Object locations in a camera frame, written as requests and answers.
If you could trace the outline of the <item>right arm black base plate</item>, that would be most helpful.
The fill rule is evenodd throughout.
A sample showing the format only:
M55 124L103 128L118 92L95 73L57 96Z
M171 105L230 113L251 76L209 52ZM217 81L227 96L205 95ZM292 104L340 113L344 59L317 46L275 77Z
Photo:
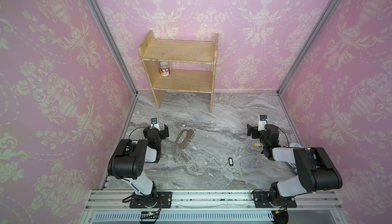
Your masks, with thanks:
M294 197L281 197L277 193L269 193L260 189L253 190L250 198L254 202L256 208L297 208Z

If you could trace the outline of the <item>silver metal key holder plate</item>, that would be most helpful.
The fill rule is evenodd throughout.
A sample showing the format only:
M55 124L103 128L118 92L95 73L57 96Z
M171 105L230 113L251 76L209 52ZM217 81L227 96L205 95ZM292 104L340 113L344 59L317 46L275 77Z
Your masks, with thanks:
M182 130L175 140L175 144L178 149L186 149L191 140L194 138L194 130L184 129Z

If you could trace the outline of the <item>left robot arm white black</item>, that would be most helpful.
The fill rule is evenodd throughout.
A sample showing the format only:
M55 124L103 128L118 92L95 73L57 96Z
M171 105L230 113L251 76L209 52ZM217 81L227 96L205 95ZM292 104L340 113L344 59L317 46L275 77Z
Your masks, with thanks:
M145 163L158 163L161 158L162 140L169 136L167 125L161 130L158 124L151 124L143 130L140 140L122 139L112 154L107 173L132 187L134 192L122 200L130 208L162 208L154 181L144 173Z

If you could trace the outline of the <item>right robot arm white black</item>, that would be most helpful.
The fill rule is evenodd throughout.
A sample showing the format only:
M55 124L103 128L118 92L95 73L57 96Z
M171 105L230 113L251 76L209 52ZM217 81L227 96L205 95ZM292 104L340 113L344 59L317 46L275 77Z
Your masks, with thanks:
M342 188L342 177L322 147L282 147L279 131L271 124L264 129L247 124L247 135L260 141L266 158L294 164L297 169L296 176L271 184L268 201L272 206L285 207L297 195Z

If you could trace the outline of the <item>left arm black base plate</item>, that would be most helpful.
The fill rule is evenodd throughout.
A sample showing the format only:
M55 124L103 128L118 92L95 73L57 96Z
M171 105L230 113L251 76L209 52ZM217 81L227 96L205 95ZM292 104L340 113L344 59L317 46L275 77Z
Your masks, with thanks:
M158 191L152 192L148 196L132 194L129 207L131 209L142 208L171 208L171 201L173 199L172 192Z

